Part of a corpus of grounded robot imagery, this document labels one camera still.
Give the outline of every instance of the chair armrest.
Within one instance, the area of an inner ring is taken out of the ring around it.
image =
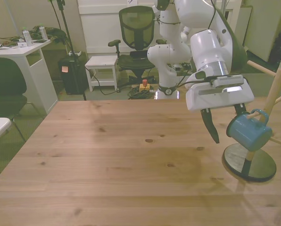
[[[156,43],[157,43],[158,45],[165,45],[165,44],[167,44],[167,41],[162,40],[162,39],[157,39],[157,40],[156,40]]]
[[[118,45],[120,43],[121,43],[120,40],[114,40],[114,41],[111,41],[110,43],[108,43],[108,46],[109,47],[113,47],[113,46],[116,46],[116,45]]]
[[[119,50],[119,46],[118,46],[118,44],[120,44],[120,43],[121,43],[120,40],[114,40],[114,41],[111,41],[110,43],[108,43],[109,47],[113,47],[113,46],[116,47],[116,53],[117,53],[118,58],[120,57],[120,50]]]

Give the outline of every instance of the black trash bin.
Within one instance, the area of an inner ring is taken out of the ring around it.
[[[86,54],[77,57],[78,67],[77,75],[74,77],[74,57],[66,56],[58,62],[61,78],[68,95],[82,95],[89,87],[85,64],[87,63]]]

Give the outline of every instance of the wooden tabletop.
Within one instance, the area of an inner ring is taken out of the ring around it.
[[[281,146],[272,181],[238,180],[234,108],[212,113],[219,145],[184,100],[57,103],[0,175],[0,226],[281,226]],[[281,104],[269,125],[281,139]]]

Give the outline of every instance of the bottle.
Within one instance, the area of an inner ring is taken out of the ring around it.
[[[47,41],[48,37],[47,37],[47,34],[46,34],[45,27],[43,27],[43,24],[40,24],[39,30],[41,32],[42,39]]]
[[[26,29],[26,27],[23,27],[23,31],[22,31],[25,41],[27,43],[27,46],[32,46],[33,45],[33,40],[31,38],[31,35],[29,33],[29,31]]]

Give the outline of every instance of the lamp stand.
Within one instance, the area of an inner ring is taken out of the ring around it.
[[[70,38],[70,34],[69,34],[69,30],[68,30],[68,26],[67,26],[67,22],[66,22],[66,18],[65,18],[65,15],[64,15],[64,5],[65,5],[65,0],[57,0],[57,3],[58,3],[58,7],[59,7],[59,10],[61,11],[61,14],[62,14],[62,18],[63,18],[63,22],[64,22],[64,25],[65,25],[65,29],[66,29],[66,33],[67,33],[67,36],[68,36],[68,39],[69,39],[69,46],[70,46],[70,50],[73,54],[73,57],[74,57],[74,66],[73,66],[73,71],[74,71],[74,84],[75,84],[75,87],[77,89],[77,92],[80,93],[80,88],[79,88],[79,85],[78,85],[78,82],[77,82],[77,75],[78,75],[78,67],[80,66],[79,63],[78,63],[78,59],[77,59],[77,56],[76,54],[74,53],[74,47],[73,47],[73,43],[71,42],[71,38]],[[85,95],[85,92],[83,91],[83,98],[84,100],[86,101],[86,95]]]

